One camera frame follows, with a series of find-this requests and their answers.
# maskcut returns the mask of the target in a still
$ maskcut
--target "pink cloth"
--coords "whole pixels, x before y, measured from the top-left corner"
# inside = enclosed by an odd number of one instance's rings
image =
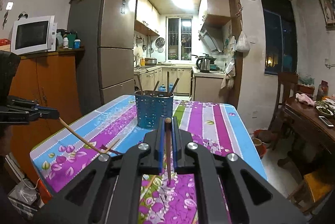
[[[299,102],[301,102],[303,104],[306,104],[308,106],[313,106],[314,107],[314,101],[310,97],[308,97],[306,94],[298,94],[298,93],[296,93],[295,94],[295,98]]]

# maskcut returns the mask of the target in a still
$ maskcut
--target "smartphone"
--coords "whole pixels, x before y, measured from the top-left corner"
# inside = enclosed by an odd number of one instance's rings
[[[326,117],[324,117],[324,116],[319,116],[319,118],[320,118],[320,120],[323,122],[323,123],[325,123],[328,127],[334,127],[334,125],[333,124],[331,124],[331,122],[326,118]]]

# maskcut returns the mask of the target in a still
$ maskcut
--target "kitchen window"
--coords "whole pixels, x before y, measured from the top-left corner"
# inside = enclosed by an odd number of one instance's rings
[[[166,19],[167,60],[191,60],[192,18],[169,17]]]
[[[262,0],[265,23],[265,74],[296,72],[297,42],[291,1]]]

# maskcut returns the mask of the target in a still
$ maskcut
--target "striped tablecloth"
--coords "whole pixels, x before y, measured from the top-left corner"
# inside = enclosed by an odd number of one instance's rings
[[[193,140],[212,153],[235,152],[266,179],[260,158],[236,109],[229,104],[174,100],[179,128],[191,132]],[[114,147],[119,152],[141,142],[150,130],[137,126],[135,96],[121,96],[87,114],[71,125],[79,135],[98,148]],[[63,129],[35,147],[30,157],[43,183],[58,192],[98,153]],[[192,223],[197,217],[193,175],[172,174],[166,168],[159,176],[143,175],[138,223]]]

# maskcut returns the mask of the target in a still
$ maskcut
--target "electric kettle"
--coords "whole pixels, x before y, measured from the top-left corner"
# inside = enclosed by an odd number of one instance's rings
[[[209,73],[209,69],[210,69],[210,65],[209,65],[210,64],[210,58],[209,57],[207,57],[207,56],[199,57],[195,64],[197,65],[197,68],[200,70],[200,72]]]

